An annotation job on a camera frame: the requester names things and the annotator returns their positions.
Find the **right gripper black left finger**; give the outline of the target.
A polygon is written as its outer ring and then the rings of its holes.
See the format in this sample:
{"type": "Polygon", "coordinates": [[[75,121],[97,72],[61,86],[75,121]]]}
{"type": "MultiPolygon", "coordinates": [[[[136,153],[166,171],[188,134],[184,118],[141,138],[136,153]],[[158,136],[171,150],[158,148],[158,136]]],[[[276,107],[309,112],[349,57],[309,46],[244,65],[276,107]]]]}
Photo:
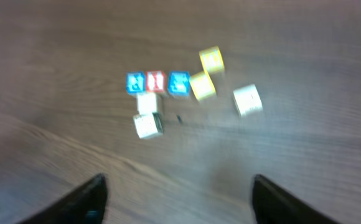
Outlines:
{"type": "Polygon", "coordinates": [[[20,224],[102,224],[107,201],[106,177],[97,174],[20,224]]]}

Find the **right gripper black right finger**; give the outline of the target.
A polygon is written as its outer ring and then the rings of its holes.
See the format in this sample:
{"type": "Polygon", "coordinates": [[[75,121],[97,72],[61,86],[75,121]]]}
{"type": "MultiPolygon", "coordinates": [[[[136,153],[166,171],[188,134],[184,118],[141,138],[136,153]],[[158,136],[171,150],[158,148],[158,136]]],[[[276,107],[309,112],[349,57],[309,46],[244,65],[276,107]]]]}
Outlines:
{"type": "Polygon", "coordinates": [[[261,174],[253,178],[251,204],[257,224],[337,224],[261,174]]]}

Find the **wood block red side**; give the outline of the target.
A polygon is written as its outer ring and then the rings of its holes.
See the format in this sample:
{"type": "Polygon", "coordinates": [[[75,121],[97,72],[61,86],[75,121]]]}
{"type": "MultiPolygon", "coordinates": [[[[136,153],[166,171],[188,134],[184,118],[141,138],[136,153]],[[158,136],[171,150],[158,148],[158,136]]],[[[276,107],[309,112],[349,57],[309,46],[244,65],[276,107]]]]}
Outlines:
{"type": "Polygon", "coordinates": [[[159,113],[137,114],[133,116],[133,121],[140,139],[151,139],[163,134],[159,113]]]}

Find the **blue letter P block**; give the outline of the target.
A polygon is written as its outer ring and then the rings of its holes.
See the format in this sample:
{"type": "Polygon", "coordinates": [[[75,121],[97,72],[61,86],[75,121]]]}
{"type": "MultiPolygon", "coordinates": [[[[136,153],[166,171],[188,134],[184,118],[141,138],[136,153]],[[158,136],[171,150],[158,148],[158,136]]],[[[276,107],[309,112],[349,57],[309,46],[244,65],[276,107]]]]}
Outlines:
{"type": "Polygon", "coordinates": [[[146,77],[143,71],[126,74],[126,91],[130,95],[142,94],[146,91],[146,77]]]}

